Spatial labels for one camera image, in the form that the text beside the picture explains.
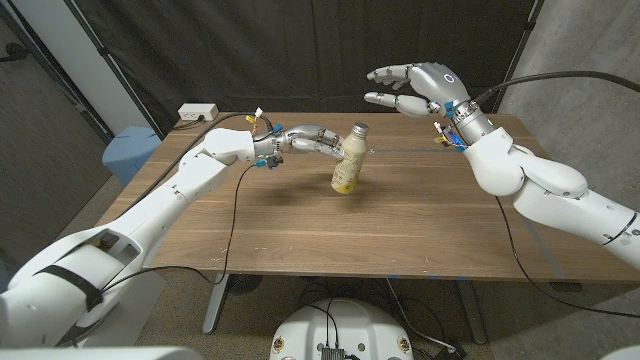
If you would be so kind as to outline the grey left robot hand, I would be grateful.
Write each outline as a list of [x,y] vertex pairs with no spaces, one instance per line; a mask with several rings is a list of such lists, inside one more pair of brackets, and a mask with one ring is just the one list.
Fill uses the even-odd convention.
[[342,143],[344,138],[335,132],[315,124],[303,124],[255,135],[253,144],[255,157],[265,159],[269,167],[281,163],[283,153],[317,152],[341,161],[344,159]]

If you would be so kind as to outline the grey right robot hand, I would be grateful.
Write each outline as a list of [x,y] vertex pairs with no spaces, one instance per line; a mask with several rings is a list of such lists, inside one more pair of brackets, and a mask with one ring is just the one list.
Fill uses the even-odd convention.
[[463,82],[445,65],[431,62],[390,65],[370,72],[367,78],[391,85],[393,90],[409,84],[419,97],[368,92],[365,101],[394,108],[410,117],[429,114],[446,117],[465,145],[472,145],[495,130]]

